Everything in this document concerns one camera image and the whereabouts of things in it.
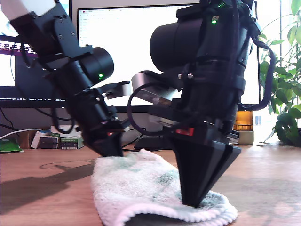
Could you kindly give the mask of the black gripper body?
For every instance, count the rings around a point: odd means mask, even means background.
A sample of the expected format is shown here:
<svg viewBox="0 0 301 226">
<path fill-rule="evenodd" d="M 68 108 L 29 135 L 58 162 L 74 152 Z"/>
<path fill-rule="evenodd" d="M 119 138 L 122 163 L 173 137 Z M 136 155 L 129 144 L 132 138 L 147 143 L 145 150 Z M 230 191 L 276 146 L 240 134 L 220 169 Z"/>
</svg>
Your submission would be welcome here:
<svg viewBox="0 0 301 226">
<path fill-rule="evenodd" d="M 86 142 L 104 140 L 129 129 L 128 120 L 120 120 L 114 106 L 108 106 L 99 88 L 84 89 L 72 97 L 74 113 Z"/>
<path fill-rule="evenodd" d="M 149 114 L 164 126 L 167 136 L 199 144 L 236 143 L 239 132 L 233 130 L 233 124 L 237 95 L 237 92 L 183 91 L 169 105 L 152 105 Z"/>
</svg>

